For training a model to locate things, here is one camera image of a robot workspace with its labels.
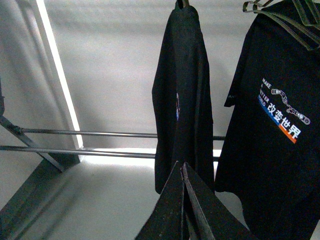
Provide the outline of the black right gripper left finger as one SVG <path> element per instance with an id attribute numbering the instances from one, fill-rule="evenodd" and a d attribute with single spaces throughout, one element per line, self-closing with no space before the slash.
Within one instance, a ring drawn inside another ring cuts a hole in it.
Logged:
<path id="1" fill-rule="evenodd" d="M 185 183 L 181 164 L 172 168 L 159 199 L 136 240 L 182 240 Z"/>

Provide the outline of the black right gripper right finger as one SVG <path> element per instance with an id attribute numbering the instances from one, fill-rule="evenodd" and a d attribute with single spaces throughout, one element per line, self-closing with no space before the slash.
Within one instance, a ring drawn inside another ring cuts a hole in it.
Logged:
<path id="1" fill-rule="evenodd" d="M 184 163 L 184 183 L 202 240 L 255 240 L 205 184 L 199 175 Z"/>

